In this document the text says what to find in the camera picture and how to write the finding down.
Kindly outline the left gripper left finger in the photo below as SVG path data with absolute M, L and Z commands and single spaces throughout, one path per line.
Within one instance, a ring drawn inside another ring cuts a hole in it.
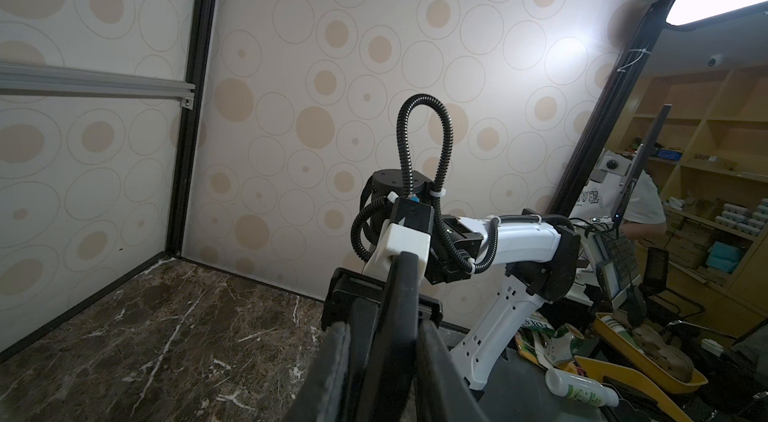
M 339 421 L 345 400 L 351 331 L 335 322 L 326 331 L 304 383 L 282 421 Z

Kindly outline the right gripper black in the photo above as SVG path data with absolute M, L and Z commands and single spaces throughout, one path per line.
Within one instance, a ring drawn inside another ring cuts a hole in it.
M 437 299 L 420 295 L 415 270 L 394 267 L 386 281 L 338 267 L 329 284 L 321 315 L 321 328 L 336 322 L 353 323 L 353 305 L 363 302 L 373 305 L 373 320 L 377 332 L 408 331 L 420 320 L 431 320 L 440 326 L 442 304 Z

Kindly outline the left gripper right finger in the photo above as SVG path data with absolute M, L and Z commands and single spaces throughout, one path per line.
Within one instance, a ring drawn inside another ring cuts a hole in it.
M 456 370 L 437 326 L 422 321 L 416 344 L 418 421 L 487 421 L 488 418 Z

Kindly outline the black phone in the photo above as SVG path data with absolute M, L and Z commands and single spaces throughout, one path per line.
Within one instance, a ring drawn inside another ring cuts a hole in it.
M 385 284 L 356 411 L 357 421 L 398 421 L 415 373 L 419 321 L 418 256 L 400 253 Z

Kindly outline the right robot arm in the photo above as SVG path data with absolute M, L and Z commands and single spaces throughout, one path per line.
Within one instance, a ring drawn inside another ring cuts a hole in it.
M 432 285 L 501 270 L 504 279 L 491 306 L 451 351 L 460 376 L 470 389 L 481 391 L 526 320 L 569 291 L 581 237 L 567 217 L 535 212 L 484 219 L 445 214 L 440 224 L 430 222 L 430 204 L 440 194 L 420 172 L 414 172 L 413 182 L 412 201 L 399 197 L 403 184 L 398 169 L 378 170 L 366 182 L 352 227 L 353 250 L 363 269 L 340 267 L 334 272 L 321 325 L 351 322 L 358 301 L 364 304 L 364 320 L 375 321 L 389 272 L 403 252 L 417 257 L 417 281 Z

